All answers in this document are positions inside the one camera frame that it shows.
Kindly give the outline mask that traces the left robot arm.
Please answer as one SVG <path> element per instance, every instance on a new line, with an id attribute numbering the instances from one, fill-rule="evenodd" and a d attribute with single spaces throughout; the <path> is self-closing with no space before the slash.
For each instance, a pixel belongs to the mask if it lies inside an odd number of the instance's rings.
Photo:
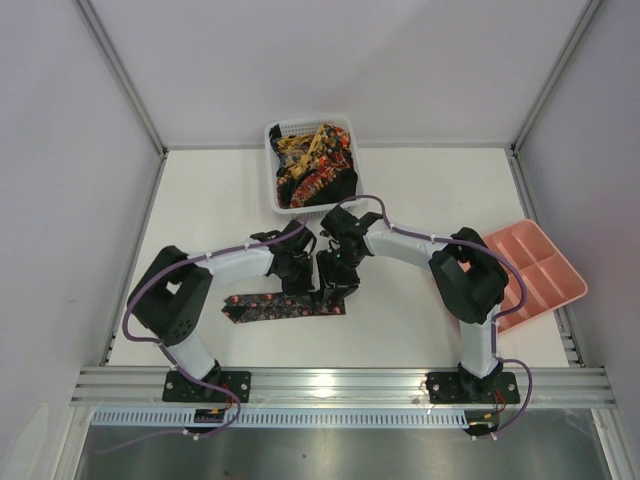
<path id="1" fill-rule="evenodd" d="M 219 387 L 221 367 L 197 332 L 210 291 L 240 280 L 275 276 L 287 295 L 312 292 L 311 253 L 317 238 L 303 222 L 260 232 L 244 243 L 189 254 L 174 245 L 161 249 L 134 287 L 121 328 L 134 343 L 156 345 L 190 382 Z"/>

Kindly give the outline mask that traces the dark floral paisley tie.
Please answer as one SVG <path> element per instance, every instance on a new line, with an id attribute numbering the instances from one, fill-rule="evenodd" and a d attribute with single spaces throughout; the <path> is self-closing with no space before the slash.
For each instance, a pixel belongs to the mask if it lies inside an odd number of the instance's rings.
<path id="1" fill-rule="evenodd" d="M 291 305 L 289 297 L 282 292 L 232 295 L 225 300 L 221 312 L 234 324 L 346 314 L 345 302 L 333 310 L 321 306 L 319 309 L 297 309 Z"/>

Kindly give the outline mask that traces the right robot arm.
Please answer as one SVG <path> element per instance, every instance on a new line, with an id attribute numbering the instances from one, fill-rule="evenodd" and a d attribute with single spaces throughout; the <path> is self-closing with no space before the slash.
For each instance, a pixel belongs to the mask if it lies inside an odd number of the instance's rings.
<path id="1" fill-rule="evenodd" d="M 495 388 L 503 364 L 495 354 L 493 317 L 499 313 L 508 276 L 477 232 L 463 228 L 451 238 L 402 229 L 381 213 L 358 218 L 340 206 L 321 221 L 336 244 L 317 253 L 319 301 L 334 307 L 360 285 L 357 268 L 367 257 L 388 257 L 428 269 L 442 303 L 460 324 L 458 364 L 462 397 L 478 402 Z"/>

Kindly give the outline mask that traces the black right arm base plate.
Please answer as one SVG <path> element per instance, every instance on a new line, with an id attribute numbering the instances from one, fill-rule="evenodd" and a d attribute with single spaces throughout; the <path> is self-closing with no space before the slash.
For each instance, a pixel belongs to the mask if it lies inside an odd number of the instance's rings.
<path id="1" fill-rule="evenodd" d="M 426 375 L 425 384 L 431 402 L 436 405 L 490 405 L 495 401 L 515 405 L 521 401 L 516 377 L 511 372 L 479 379 L 462 371 L 433 371 Z"/>

